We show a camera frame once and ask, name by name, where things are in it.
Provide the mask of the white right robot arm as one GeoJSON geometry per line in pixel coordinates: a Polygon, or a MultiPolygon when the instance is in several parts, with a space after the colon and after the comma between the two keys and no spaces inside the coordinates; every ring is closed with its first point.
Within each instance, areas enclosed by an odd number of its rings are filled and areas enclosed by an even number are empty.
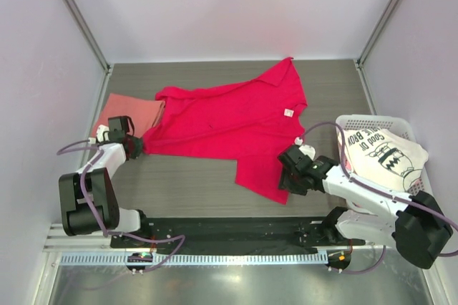
{"type": "Polygon", "coordinates": [[[453,235],[452,224],[434,197],[397,192],[352,176],[342,164],[326,156],[312,159],[297,145],[284,150],[279,187],[305,195],[320,191],[355,203],[359,210],[334,208],[320,231],[330,244],[360,240],[395,248],[410,264],[429,269],[453,235]]]}

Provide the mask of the bright pink t shirt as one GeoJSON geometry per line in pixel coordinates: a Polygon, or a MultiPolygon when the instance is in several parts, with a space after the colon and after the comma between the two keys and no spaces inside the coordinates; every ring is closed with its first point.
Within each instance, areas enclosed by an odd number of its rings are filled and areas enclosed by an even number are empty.
{"type": "Polygon", "coordinates": [[[255,79],[207,89],[165,87],[160,123],[143,136],[148,155],[236,161],[235,183],[282,205],[278,155],[304,133],[308,103],[287,57],[255,79]]]}

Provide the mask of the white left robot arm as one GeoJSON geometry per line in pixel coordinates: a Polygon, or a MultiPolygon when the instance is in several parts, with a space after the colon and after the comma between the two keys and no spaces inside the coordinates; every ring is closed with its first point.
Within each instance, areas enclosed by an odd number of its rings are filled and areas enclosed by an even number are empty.
{"type": "Polygon", "coordinates": [[[141,210],[121,208],[112,185],[112,176],[129,160],[138,158],[143,141],[135,137],[129,116],[108,119],[96,136],[74,142],[58,150],[58,155],[92,150],[92,158],[80,169],[59,178],[62,225],[68,236],[83,236],[100,231],[104,236],[127,235],[138,247],[152,239],[152,229],[141,210]]]}

